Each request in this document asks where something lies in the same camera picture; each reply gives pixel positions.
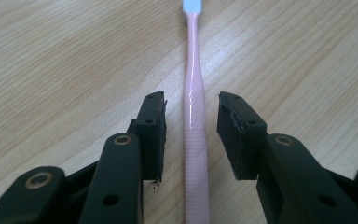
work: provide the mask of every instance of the toothbrush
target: toothbrush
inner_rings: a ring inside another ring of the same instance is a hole
[[[188,52],[184,89],[185,219],[187,224],[209,223],[208,162],[205,93],[200,71],[197,22],[201,0],[183,0]]]

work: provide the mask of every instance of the toothbrush head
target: toothbrush head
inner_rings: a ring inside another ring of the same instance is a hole
[[[201,13],[201,0],[183,0],[183,11],[185,13]]]

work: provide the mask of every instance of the textured grip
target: textured grip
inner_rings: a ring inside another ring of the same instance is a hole
[[[209,223],[205,132],[185,131],[186,223]]]

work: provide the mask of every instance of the pink toothbrush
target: pink toothbrush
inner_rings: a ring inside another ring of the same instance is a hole
[[[209,223],[205,95],[200,71],[197,21],[201,0],[184,0],[188,53],[184,89],[186,223]]]

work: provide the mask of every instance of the table surface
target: table surface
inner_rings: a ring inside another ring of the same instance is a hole
[[[163,182],[145,182],[145,223],[184,222],[181,1],[0,1],[0,195],[37,166],[97,161],[144,97],[168,100]],[[254,181],[236,181],[216,133],[218,94],[243,97],[324,167],[358,169],[358,0],[205,0],[212,223],[265,223]]]

